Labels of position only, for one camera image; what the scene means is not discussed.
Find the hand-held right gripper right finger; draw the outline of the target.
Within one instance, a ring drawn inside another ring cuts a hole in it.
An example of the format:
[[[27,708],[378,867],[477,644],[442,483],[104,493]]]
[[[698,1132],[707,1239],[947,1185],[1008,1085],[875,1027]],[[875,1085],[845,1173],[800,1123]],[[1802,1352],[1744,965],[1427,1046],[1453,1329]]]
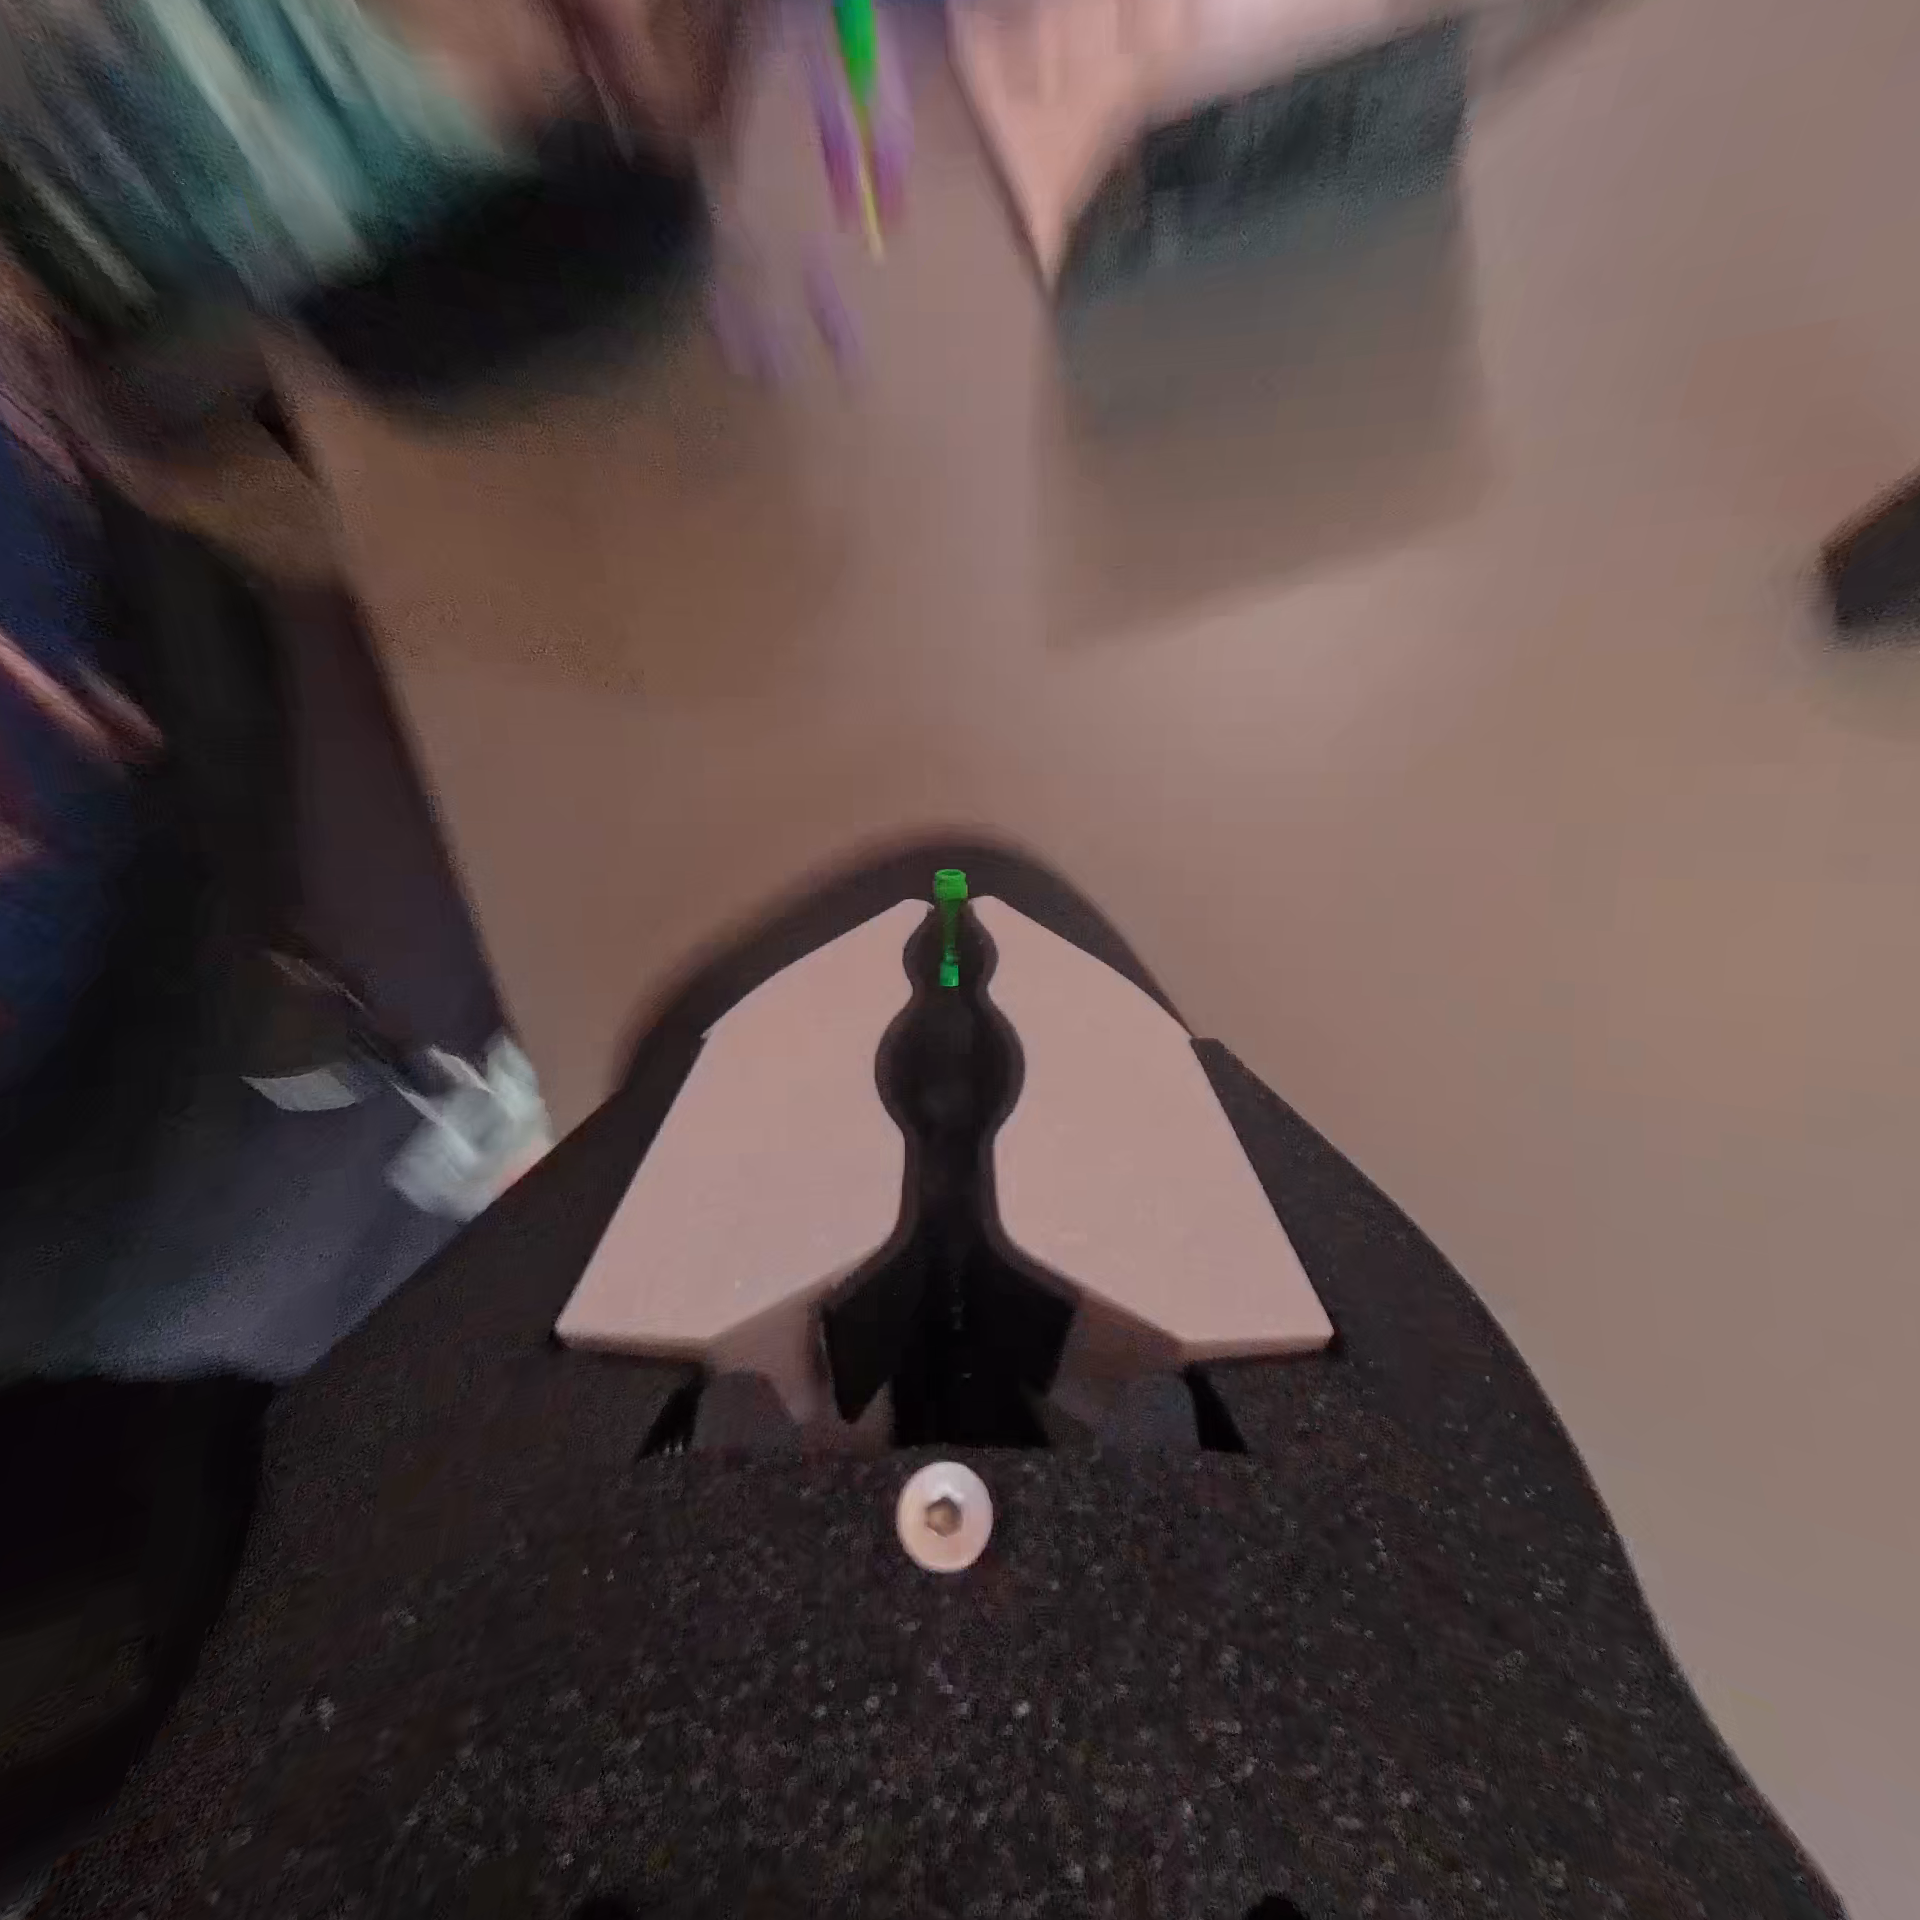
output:
[[[1051,1399],[1112,1411],[1194,1365],[1324,1352],[1335,1327],[1187,1027],[1003,900],[977,903],[1019,1046],[999,1225],[1074,1296]]]

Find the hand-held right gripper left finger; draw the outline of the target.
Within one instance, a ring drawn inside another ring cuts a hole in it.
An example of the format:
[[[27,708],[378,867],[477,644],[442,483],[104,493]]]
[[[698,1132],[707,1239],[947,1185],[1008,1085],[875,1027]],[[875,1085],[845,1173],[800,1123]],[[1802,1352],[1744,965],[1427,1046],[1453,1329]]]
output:
[[[877,1085],[913,999],[901,900],[759,982],[705,1032],[641,1156],[557,1341],[761,1376],[831,1411],[821,1302],[895,1236],[906,1137]]]

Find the black square frame brick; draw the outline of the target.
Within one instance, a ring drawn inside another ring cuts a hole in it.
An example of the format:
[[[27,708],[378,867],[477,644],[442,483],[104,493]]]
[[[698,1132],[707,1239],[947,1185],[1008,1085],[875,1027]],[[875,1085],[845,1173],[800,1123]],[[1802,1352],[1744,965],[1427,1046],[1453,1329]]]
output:
[[[1919,473],[1823,547],[1817,590],[1841,641],[1919,637]]]

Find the white instruction booklet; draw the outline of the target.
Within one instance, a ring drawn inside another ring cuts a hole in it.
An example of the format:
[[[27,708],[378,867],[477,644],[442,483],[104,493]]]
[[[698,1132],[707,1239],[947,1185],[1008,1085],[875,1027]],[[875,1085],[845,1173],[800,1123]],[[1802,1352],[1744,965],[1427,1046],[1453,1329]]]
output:
[[[1600,5],[948,5],[947,48],[1056,317],[1445,189],[1475,108]]]

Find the person's left forearm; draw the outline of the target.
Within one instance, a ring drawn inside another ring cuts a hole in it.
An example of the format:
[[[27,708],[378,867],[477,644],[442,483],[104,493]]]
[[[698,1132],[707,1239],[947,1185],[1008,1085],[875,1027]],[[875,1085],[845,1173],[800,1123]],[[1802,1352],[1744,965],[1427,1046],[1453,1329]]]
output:
[[[516,172],[362,5],[3,7],[4,252],[98,324],[283,305]]]

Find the grey desk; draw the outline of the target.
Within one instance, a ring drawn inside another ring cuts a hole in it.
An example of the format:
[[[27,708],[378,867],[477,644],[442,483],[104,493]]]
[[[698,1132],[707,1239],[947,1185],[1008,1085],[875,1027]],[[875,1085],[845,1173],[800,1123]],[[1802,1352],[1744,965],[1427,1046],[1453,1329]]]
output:
[[[475,429],[303,429],[561,1126],[808,870],[984,828],[1364,1168],[1560,1406],[1852,1916],[1916,1916],[1916,654],[1832,528],[1916,465],[1916,5],[1619,5],[1459,196],[1059,343],[941,59],[787,337]]]

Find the person's dark clothing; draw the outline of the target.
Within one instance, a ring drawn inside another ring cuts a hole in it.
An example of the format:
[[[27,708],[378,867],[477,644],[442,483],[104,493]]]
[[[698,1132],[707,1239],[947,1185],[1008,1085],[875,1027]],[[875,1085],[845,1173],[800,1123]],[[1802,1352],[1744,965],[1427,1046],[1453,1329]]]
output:
[[[280,1387],[540,1137],[256,340],[4,260],[4,1852],[112,1798]]]

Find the black mesh cushion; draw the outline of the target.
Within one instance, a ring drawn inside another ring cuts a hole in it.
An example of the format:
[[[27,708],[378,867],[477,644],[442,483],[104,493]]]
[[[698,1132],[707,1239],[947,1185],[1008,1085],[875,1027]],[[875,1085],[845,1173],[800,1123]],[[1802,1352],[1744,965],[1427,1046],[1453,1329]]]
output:
[[[295,324],[383,408],[516,416],[674,344],[711,267],[695,160],[568,118],[525,172],[309,292]]]

